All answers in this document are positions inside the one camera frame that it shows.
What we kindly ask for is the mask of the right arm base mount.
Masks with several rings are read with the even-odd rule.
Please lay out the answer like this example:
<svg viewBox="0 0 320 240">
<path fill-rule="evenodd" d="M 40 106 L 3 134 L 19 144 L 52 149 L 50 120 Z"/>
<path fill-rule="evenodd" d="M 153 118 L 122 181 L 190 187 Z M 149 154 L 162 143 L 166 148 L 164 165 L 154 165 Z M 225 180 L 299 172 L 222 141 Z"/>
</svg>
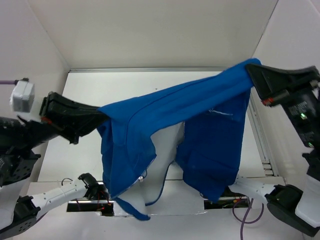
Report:
<svg viewBox="0 0 320 240">
<path fill-rule="evenodd" d="M 205 195 L 199 193 L 203 198 L 203 205 L 205 210 L 218 210 L 218 209 L 232 209 L 235 208 L 247 208 L 250 199 L 240 193 L 235 193 L 230 190 L 229 187 L 224 189 L 223 194 L 219 197 L 217 201 L 209 200 Z"/>
</svg>

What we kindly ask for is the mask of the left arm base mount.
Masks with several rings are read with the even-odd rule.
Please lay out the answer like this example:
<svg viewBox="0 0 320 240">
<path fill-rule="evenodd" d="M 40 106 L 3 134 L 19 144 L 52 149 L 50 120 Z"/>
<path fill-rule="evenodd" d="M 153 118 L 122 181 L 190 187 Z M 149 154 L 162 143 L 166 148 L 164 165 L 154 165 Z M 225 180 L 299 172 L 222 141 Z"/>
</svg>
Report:
<svg viewBox="0 0 320 240">
<path fill-rule="evenodd" d="M 67 203 L 67 213 L 97 213 L 103 217 L 115 215 L 114 202 L 110 200 L 108 190 L 102 181 L 99 181 L 99 188 L 95 196 L 73 199 Z"/>
</svg>

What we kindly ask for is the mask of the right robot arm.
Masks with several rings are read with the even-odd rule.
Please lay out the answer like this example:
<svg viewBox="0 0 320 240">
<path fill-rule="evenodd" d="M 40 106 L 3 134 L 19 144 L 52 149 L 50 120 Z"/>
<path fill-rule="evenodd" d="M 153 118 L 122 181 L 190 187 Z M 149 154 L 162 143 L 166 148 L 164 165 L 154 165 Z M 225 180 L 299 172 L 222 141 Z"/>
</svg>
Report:
<svg viewBox="0 0 320 240">
<path fill-rule="evenodd" d="M 303 145 L 308 163 L 305 188 L 264 184 L 242 176 L 235 182 L 224 179 L 218 190 L 223 196 L 233 192 L 258 200 L 281 222 L 314 237 L 320 230 L 320 100 L 313 90 L 320 73 L 315 66 L 284 70 L 258 64 L 245 66 L 261 102 L 268 107 L 282 106 Z"/>
</svg>

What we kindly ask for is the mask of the blue zip jacket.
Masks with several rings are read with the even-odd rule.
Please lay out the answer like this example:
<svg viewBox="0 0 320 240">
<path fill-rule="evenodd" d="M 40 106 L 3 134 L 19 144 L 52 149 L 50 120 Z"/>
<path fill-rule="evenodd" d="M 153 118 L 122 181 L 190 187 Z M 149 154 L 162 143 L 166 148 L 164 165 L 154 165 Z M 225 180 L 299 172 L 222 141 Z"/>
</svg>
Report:
<svg viewBox="0 0 320 240">
<path fill-rule="evenodd" d="M 102 181 L 110 198 L 139 221 L 162 195 L 169 166 L 215 202 L 235 182 L 253 82 L 250 58 L 218 75 L 107 104 L 101 136 Z"/>
</svg>

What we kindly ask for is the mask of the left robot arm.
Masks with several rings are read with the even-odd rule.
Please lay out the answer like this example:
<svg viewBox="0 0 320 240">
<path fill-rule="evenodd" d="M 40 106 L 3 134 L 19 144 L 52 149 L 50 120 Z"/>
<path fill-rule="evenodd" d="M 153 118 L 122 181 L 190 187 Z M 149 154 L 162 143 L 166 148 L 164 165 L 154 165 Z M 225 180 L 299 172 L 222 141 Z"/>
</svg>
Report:
<svg viewBox="0 0 320 240">
<path fill-rule="evenodd" d="M 56 137 L 76 145 L 108 119 L 98 107 L 50 92 L 35 116 L 0 119 L 0 237 L 7 239 L 34 226 L 49 211 L 72 200 L 108 200 L 109 195 L 90 173 L 33 196 L 20 192 L 40 158 L 33 149 Z"/>
</svg>

